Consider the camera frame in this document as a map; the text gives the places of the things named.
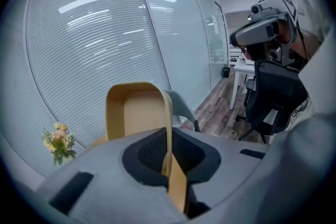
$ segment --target office chair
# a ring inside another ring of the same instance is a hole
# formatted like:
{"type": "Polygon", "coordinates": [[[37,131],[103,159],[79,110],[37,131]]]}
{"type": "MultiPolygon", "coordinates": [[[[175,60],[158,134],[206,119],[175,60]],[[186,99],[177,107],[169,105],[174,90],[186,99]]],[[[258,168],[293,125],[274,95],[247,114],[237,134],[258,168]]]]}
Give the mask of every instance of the office chair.
{"type": "Polygon", "coordinates": [[[255,62],[255,81],[248,80],[246,88],[246,117],[237,116],[236,120],[247,120],[251,129],[240,141],[256,130],[265,143],[265,135],[273,135],[287,128],[292,112],[308,96],[296,72],[269,60],[255,62]],[[271,125],[263,120],[272,109],[278,112],[271,125]]]}
{"type": "Polygon", "coordinates": [[[172,100],[173,104],[173,115],[174,116],[183,116],[190,120],[194,127],[195,132],[201,132],[200,127],[198,125],[198,120],[196,119],[196,116],[194,112],[189,108],[189,106],[185,103],[182,96],[180,96],[177,92],[173,90],[164,90],[172,100]]]}

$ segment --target window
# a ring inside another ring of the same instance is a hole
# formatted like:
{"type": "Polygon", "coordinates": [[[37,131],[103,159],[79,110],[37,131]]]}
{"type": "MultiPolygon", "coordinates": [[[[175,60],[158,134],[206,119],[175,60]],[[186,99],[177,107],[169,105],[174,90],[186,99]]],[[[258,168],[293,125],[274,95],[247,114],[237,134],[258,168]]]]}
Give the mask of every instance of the window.
{"type": "Polygon", "coordinates": [[[223,30],[221,29],[224,26],[222,24],[223,19],[218,15],[214,0],[198,1],[202,9],[207,33],[211,67],[211,89],[213,89],[222,77],[224,63],[227,63],[227,56],[225,56],[227,55],[227,46],[224,46],[223,30]]]}
{"type": "Polygon", "coordinates": [[[43,129],[53,127],[55,120],[29,74],[23,43],[25,4],[26,0],[16,0],[0,24],[0,131],[27,164],[47,176],[56,167],[41,138],[43,129]]]}
{"type": "Polygon", "coordinates": [[[169,82],[196,110],[210,93],[209,52],[197,0],[148,0],[169,82]]]}
{"type": "Polygon", "coordinates": [[[169,87],[144,0],[30,0],[27,47],[54,116],[84,144],[105,133],[109,88],[169,87]]]}

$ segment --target table leg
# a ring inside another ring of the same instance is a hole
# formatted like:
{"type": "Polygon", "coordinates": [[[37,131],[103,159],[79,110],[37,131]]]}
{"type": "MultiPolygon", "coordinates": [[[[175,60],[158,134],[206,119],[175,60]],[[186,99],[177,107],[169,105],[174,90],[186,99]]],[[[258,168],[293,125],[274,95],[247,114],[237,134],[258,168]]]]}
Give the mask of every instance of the table leg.
{"type": "Polygon", "coordinates": [[[233,86],[233,92],[232,92],[232,97],[231,97],[231,103],[230,103],[230,109],[233,109],[233,106],[235,104],[236,96],[237,96],[237,90],[238,90],[238,84],[240,81],[240,72],[235,73],[235,84],[233,86]]]}
{"type": "Polygon", "coordinates": [[[244,76],[239,76],[239,80],[238,80],[238,86],[239,87],[244,85],[243,80],[244,80],[244,76]]]}

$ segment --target chair armrest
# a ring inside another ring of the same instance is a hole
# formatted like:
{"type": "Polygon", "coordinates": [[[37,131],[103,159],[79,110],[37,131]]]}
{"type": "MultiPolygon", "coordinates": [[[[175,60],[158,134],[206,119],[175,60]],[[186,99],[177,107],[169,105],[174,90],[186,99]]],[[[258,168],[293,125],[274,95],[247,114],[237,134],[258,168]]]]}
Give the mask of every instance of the chair armrest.
{"type": "Polygon", "coordinates": [[[247,90],[251,90],[251,91],[254,90],[254,79],[249,79],[249,80],[246,82],[246,89],[247,89],[247,90]]]}

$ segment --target black office chair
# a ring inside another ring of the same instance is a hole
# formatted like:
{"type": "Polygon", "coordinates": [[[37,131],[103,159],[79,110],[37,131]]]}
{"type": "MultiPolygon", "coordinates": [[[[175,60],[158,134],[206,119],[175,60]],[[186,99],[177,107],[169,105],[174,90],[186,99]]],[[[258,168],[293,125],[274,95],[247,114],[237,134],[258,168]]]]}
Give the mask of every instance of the black office chair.
{"type": "Polygon", "coordinates": [[[269,60],[255,62],[255,81],[248,80],[246,84],[246,117],[237,116],[236,120],[247,120],[251,129],[239,140],[256,130],[265,143],[265,135],[273,135],[287,128],[292,112],[308,96],[296,72],[269,60]],[[273,125],[270,125],[263,120],[272,109],[278,113],[273,125]]]}

